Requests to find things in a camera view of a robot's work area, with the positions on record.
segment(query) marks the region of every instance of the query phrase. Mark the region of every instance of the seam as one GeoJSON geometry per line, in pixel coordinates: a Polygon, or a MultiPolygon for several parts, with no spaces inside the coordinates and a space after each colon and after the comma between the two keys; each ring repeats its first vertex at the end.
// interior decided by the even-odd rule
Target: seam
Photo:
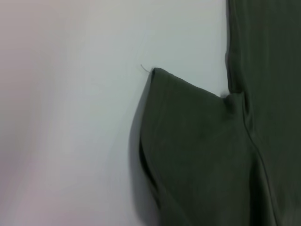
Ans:
{"type": "MultiPolygon", "coordinates": [[[[235,21],[236,23],[236,26],[237,26],[237,35],[238,35],[238,46],[240,46],[239,49],[241,49],[241,43],[240,43],[240,40],[241,40],[241,37],[240,37],[240,33],[241,33],[241,29],[240,29],[240,26],[239,26],[239,22],[238,22],[238,15],[237,15],[237,8],[236,8],[236,3],[235,1],[233,0],[233,11],[234,11],[234,17],[233,17],[233,20],[235,21]]],[[[242,51],[240,50],[239,51],[239,56],[240,56],[240,65],[241,65],[241,73],[242,73],[242,69],[244,68],[244,61],[243,61],[243,56],[242,56],[242,51]]],[[[244,94],[244,92],[242,92],[242,96],[243,96],[243,104],[242,104],[242,115],[243,115],[243,125],[244,125],[244,129],[247,133],[247,136],[248,136],[248,139],[250,140],[250,142],[252,143],[253,147],[255,148],[257,154],[259,155],[259,158],[260,158],[260,161],[262,163],[262,166],[263,166],[263,171],[264,171],[264,175],[265,175],[265,178],[266,178],[266,181],[267,181],[267,185],[268,185],[268,191],[269,191],[269,199],[270,199],[270,202],[271,202],[271,206],[272,206],[272,211],[273,211],[273,215],[274,215],[274,220],[275,220],[275,223],[277,226],[280,226],[280,223],[279,223],[279,220],[278,220],[278,217],[276,215],[276,212],[275,212],[275,203],[274,203],[274,200],[272,198],[272,194],[271,194],[271,186],[270,186],[270,182],[269,182],[269,177],[268,177],[268,173],[267,173],[267,169],[266,169],[266,166],[264,164],[264,160],[263,160],[263,156],[261,154],[261,151],[259,150],[258,146],[256,145],[256,143],[254,142],[254,140],[252,139],[251,137],[251,134],[250,134],[250,131],[247,127],[247,124],[246,124],[246,119],[245,119],[245,106],[246,106],[246,103],[245,103],[245,100],[246,100],[246,96],[244,94]]],[[[249,107],[249,111],[252,112],[252,119],[253,119],[253,127],[254,127],[254,131],[256,133],[256,129],[255,129],[255,118],[253,117],[253,110],[251,107],[249,107]]]]}
{"type": "Polygon", "coordinates": [[[244,124],[244,128],[245,128],[245,131],[246,131],[246,134],[247,134],[247,137],[248,137],[249,141],[251,142],[253,148],[256,150],[257,154],[259,155],[260,162],[262,163],[262,167],[263,167],[263,171],[264,171],[264,176],[265,176],[265,179],[266,179],[267,185],[268,185],[269,199],[270,199],[270,202],[271,202],[271,206],[272,206],[272,210],[273,210],[273,215],[274,215],[275,223],[276,223],[277,226],[279,226],[280,224],[279,224],[279,220],[278,220],[278,217],[276,215],[276,212],[275,212],[275,202],[274,202],[274,200],[272,198],[272,194],[271,194],[272,192],[271,192],[271,186],[270,186],[270,182],[269,182],[269,176],[268,176],[268,173],[267,173],[267,168],[266,168],[266,166],[264,164],[262,153],[259,150],[259,147],[256,145],[256,143],[252,139],[250,131],[247,128],[247,125],[246,125],[245,113],[244,113],[244,106],[245,106],[245,98],[244,97],[245,97],[245,95],[243,94],[242,110],[243,110],[243,124],[244,124]]]}

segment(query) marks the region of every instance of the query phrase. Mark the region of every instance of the olive green t-shirt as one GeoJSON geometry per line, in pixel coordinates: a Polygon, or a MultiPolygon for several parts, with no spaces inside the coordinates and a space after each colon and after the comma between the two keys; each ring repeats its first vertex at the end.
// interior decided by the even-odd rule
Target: olive green t-shirt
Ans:
{"type": "Polygon", "coordinates": [[[162,226],[301,226],[301,1],[229,0],[229,25],[226,98],[151,73],[140,154],[162,226]]]}

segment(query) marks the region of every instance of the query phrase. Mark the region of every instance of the green fabric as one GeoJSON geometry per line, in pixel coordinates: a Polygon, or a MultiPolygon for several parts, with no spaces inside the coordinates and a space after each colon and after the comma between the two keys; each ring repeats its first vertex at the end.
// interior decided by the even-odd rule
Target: green fabric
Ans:
{"type": "Polygon", "coordinates": [[[230,95],[155,68],[143,167],[163,226],[300,226],[301,1],[229,8],[230,95]]]}

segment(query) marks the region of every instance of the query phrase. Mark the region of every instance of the t-shirt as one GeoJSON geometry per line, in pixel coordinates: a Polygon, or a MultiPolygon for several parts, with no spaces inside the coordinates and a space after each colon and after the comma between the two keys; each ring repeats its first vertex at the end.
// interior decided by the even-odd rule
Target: t-shirt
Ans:
{"type": "Polygon", "coordinates": [[[140,156],[162,226],[300,226],[301,1],[228,14],[230,95],[151,72],[140,156]]]}

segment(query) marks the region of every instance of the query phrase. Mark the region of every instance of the white surface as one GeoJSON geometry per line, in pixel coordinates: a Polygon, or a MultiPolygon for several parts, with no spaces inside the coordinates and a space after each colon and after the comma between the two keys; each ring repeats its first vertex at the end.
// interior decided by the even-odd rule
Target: white surface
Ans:
{"type": "Polygon", "coordinates": [[[2,0],[1,225],[157,225],[135,146],[140,64],[227,92],[225,5],[2,0]]]}

